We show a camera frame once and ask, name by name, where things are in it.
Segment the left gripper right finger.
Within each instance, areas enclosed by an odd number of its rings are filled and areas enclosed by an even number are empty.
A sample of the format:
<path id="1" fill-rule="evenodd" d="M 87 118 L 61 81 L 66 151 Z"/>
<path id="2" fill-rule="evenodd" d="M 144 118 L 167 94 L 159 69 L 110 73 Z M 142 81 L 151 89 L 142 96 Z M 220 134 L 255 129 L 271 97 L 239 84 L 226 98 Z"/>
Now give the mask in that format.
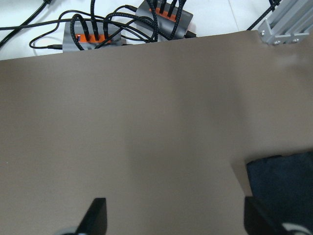
<path id="1" fill-rule="evenodd" d="M 285 228 L 255 197 L 246 196 L 244 228 L 248 235 L 284 235 Z"/>

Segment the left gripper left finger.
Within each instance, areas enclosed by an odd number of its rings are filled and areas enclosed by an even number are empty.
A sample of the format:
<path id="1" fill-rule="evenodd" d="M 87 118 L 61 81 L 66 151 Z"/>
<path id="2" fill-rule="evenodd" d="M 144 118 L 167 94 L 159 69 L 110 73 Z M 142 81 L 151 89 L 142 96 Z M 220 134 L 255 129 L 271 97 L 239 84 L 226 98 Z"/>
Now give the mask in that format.
<path id="1" fill-rule="evenodd" d="M 106 198 L 95 198 L 85 213 L 75 235 L 105 235 L 107 232 Z"/>

